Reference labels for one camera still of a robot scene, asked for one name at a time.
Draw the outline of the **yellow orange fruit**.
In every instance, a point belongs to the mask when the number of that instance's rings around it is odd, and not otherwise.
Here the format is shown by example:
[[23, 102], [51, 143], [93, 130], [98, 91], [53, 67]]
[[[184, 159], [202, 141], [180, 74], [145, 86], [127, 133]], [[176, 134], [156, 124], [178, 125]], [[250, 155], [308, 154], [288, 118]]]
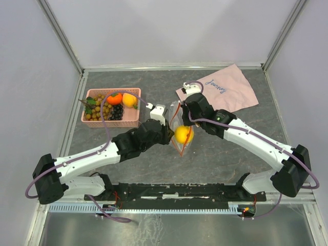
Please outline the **yellow orange fruit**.
[[194, 137], [194, 130], [192, 127], [179, 126], [175, 130], [175, 139], [179, 144], [190, 143]]

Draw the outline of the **clear zip top bag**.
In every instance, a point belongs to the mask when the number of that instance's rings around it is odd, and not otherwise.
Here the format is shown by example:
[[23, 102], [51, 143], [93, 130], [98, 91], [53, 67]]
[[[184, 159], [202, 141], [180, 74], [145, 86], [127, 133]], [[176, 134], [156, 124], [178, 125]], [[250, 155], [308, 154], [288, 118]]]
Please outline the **clear zip top bag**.
[[180, 101], [174, 101], [169, 108], [169, 128], [174, 135], [171, 138], [170, 146], [172, 146], [178, 154], [183, 157], [189, 149], [193, 138], [193, 127], [185, 126], [182, 120], [182, 106]]

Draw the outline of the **yellow peach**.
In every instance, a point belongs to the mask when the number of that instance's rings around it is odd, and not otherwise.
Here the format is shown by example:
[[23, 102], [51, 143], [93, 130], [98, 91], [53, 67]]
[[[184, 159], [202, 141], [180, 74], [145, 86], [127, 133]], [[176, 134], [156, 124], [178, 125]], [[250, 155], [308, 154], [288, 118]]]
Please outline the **yellow peach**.
[[129, 93], [124, 93], [122, 95], [122, 103], [127, 107], [127, 108], [138, 108], [138, 99]]

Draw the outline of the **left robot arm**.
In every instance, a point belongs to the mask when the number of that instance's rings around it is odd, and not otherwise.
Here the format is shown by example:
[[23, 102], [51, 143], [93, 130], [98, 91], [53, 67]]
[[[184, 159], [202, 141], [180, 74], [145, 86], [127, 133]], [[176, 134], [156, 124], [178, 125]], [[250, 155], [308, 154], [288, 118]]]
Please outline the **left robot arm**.
[[156, 144], [167, 145], [173, 135], [168, 125], [149, 119], [138, 128], [121, 133], [99, 147], [65, 157], [43, 155], [32, 174], [36, 197], [40, 204], [85, 195], [107, 200], [113, 195], [109, 177], [84, 177], [84, 173], [136, 158]]

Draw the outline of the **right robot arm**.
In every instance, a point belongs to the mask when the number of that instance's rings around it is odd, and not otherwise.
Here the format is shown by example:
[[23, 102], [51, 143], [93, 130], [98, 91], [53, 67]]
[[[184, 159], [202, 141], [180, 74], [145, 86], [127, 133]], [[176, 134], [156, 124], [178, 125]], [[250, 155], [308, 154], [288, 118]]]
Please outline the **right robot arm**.
[[201, 93], [182, 103], [184, 125], [198, 125], [206, 133], [237, 144], [264, 160], [271, 169], [247, 174], [235, 188], [240, 200], [253, 194], [275, 189], [287, 197], [296, 197], [311, 171], [306, 147], [292, 147], [275, 141], [247, 126], [240, 118], [224, 109], [214, 110]]

